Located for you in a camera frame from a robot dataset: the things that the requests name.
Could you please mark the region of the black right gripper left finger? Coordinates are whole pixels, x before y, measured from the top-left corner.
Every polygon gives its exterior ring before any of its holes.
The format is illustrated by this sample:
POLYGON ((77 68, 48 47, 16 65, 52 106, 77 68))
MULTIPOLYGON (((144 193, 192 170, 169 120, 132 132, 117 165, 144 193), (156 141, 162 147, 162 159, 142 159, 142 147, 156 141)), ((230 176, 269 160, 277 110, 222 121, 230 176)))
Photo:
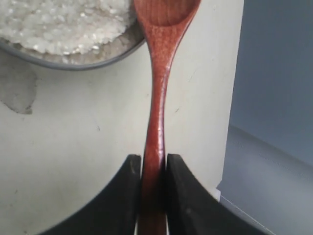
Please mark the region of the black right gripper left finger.
POLYGON ((87 205, 44 235, 133 235, 139 204, 141 157, 128 155, 108 185, 87 205))

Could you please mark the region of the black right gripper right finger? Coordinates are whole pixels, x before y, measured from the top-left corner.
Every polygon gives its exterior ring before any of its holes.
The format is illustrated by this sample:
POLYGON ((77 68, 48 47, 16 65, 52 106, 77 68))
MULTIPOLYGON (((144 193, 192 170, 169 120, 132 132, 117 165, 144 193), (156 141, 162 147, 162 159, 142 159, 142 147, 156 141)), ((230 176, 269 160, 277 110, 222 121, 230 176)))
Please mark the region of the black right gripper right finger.
POLYGON ((165 205, 171 235, 264 234, 220 204, 178 154, 167 156, 165 183, 165 205))

